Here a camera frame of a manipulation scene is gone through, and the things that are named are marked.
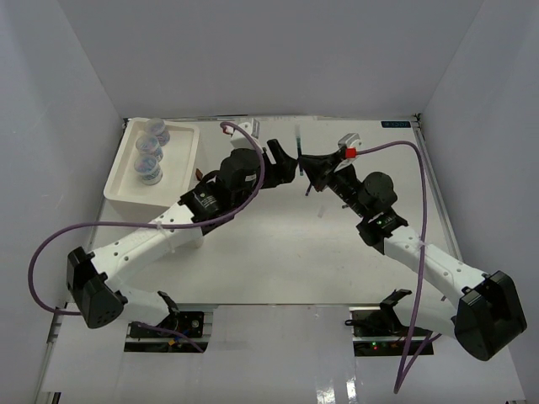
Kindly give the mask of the clear jar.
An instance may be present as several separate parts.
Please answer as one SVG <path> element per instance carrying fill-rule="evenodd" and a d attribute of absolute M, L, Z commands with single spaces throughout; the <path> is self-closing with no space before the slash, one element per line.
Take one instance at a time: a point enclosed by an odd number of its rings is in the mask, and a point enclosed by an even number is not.
<path fill-rule="evenodd" d="M 136 149 L 140 155 L 150 155 L 159 162 L 163 159 L 163 150 L 156 136 L 142 134 L 136 139 Z"/>
<path fill-rule="evenodd" d="M 166 123 L 160 118 L 149 119 L 145 124 L 145 132 L 150 136 L 155 136 L 160 146 L 166 146 L 170 142 Z"/>
<path fill-rule="evenodd" d="M 140 155 L 133 164 L 133 168 L 140 181 L 145 185 L 155 185 L 163 177 L 159 161 L 152 155 Z"/>

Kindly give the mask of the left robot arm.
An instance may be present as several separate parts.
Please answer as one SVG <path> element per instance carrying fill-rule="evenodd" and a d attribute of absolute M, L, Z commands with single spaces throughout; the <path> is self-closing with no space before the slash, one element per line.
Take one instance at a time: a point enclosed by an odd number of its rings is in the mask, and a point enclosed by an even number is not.
<path fill-rule="evenodd" d="M 92 252 L 82 247 L 67 256 L 67 288 L 90 329 L 118 318 L 149 325 L 167 336 L 178 326 L 179 309 L 164 292 L 136 290 L 128 281 L 178 247 L 202 240 L 231 221 L 256 186 L 265 189 L 291 183 L 297 160 L 277 140 L 257 153 L 235 148 L 217 170 L 208 172 L 180 200 L 119 241 Z"/>

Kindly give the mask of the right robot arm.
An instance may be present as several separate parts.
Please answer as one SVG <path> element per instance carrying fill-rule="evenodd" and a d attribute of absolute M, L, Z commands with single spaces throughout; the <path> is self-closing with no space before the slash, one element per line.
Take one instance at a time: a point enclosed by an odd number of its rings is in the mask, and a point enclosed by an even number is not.
<path fill-rule="evenodd" d="M 415 309 L 410 290 L 394 290 L 377 311 L 349 320 L 348 325 L 397 336 L 409 328 L 414 316 L 417 327 L 455 338 L 482 361 L 527 329 L 513 279 L 502 271 L 488 274 L 473 268 L 422 242 L 393 209 L 398 197 L 387 174 L 373 172 L 359 180 L 341 151 L 304 155 L 299 165 L 317 191 L 332 190 L 361 218 L 356 228 L 367 246 L 411 269 L 446 298 Z"/>

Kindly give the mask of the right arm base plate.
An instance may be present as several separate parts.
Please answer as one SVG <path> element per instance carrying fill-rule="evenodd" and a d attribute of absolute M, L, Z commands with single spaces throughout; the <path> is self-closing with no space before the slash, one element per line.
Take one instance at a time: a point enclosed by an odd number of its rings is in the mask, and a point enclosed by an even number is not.
<path fill-rule="evenodd" d="M 400 357 L 404 351 L 408 328 L 390 325 L 379 309 L 353 310 L 344 324 L 351 329 L 356 358 Z"/>

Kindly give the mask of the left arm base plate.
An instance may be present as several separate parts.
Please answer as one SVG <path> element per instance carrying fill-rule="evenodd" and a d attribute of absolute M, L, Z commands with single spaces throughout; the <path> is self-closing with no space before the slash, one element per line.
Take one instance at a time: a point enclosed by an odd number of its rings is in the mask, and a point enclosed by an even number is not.
<path fill-rule="evenodd" d="M 124 351 L 146 354 L 202 354 L 210 342 L 212 314 L 180 311 L 159 325 L 133 322 L 129 325 Z"/>

